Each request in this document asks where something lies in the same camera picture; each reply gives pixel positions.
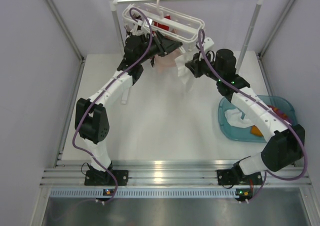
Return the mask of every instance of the table surface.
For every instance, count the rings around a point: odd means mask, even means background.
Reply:
[[[120,61],[120,54],[88,55],[77,100],[100,89]],[[265,143],[232,141],[223,135],[218,124],[222,96],[215,81],[203,76],[186,92],[176,67],[160,73],[146,62],[143,68],[127,104],[121,104],[120,97],[107,111],[110,131],[106,141],[111,160],[237,160],[262,151]],[[268,94],[255,52],[246,53],[239,74],[256,94]],[[72,146],[74,121],[75,110],[62,159],[87,160],[86,153]],[[86,148],[79,136],[76,144]]]

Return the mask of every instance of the hanger hook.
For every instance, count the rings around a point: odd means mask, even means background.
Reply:
[[[164,18],[164,12],[160,10],[159,6],[160,0],[156,0],[156,11],[159,13],[159,16],[161,19]]]

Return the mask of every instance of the blue plastic bin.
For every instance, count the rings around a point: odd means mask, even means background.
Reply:
[[[291,120],[292,125],[297,125],[297,118],[295,110],[290,102],[282,97],[277,96],[259,96],[261,100],[267,105],[273,105],[283,111]],[[219,103],[218,121],[222,133],[229,139],[243,142],[266,142],[263,137],[258,137],[250,133],[251,127],[238,128],[228,124],[225,117],[225,111],[235,109],[236,107],[231,104],[226,98],[223,98]]]

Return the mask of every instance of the black mounting plate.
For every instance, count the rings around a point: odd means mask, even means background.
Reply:
[[[262,176],[260,172],[253,173],[238,180],[231,169],[217,170],[218,184],[221,186],[232,185],[250,185],[250,179],[254,185],[262,184]]]
[[[113,175],[115,176],[116,180],[118,181],[118,186],[126,186],[128,183],[129,178],[129,171],[128,170],[112,170]],[[97,176],[97,174],[92,171],[88,170],[85,173],[85,180],[84,184],[86,186],[115,186],[115,181],[112,177],[109,177],[108,182],[101,180],[101,177]]]

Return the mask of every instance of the wall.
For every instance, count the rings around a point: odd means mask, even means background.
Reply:
[[[107,0],[54,0],[82,54],[114,53],[118,49],[114,22]],[[288,0],[265,0],[249,50],[260,51]],[[240,50],[256,0],[166,2],[162,6],[199,17],[216,48]],[[126,6],[118,7],[118,14]]]
[[[0,224],[28,225],[79,61],[43,0],[0,0]]]
[[[297,0],[263,58],[273,91],[292,102],[306,130],[308,172],[320,199],[320,0]]]

